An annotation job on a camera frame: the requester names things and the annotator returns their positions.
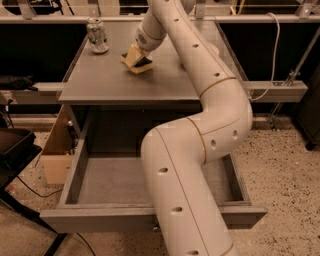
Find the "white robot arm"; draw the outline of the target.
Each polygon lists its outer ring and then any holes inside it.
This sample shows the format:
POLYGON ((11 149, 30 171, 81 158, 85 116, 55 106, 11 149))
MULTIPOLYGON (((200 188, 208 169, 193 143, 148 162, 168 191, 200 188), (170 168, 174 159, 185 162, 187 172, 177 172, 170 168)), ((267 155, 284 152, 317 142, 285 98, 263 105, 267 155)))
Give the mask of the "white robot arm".
POLYGON ((202 106, 198 114, 151 129, 142 141, 142 166, 170 256, 240 256, 202 167, 244 142, 252 108, 233 72, 190 22, 193 1, 147 0, 124 61, 133 67, 170 39, 202 106))

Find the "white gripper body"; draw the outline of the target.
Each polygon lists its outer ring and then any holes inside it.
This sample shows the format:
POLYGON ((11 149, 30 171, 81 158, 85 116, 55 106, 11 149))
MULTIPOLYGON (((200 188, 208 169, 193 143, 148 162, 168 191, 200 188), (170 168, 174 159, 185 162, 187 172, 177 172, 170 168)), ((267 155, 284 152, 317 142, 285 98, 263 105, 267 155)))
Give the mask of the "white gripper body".
POLYGON ((157 49, 166 37, 166 32, 162 25, 151 26, 140 23, 136 34, 136 44, 144 51, 151 52, 157 49))

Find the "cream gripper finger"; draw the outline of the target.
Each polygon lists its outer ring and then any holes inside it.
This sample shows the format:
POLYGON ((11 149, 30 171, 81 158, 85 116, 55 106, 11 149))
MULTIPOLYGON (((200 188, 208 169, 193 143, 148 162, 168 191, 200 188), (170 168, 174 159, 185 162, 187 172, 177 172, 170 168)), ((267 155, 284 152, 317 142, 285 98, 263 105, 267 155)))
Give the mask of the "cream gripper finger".
POLYGON ((139 61, 141 61, 144 57, 149 55, 148 51, 143 50, 136 44, 132 44, 128 51, 127 56, 125 58, 125 64, 132 68, 134 67, 139 61))

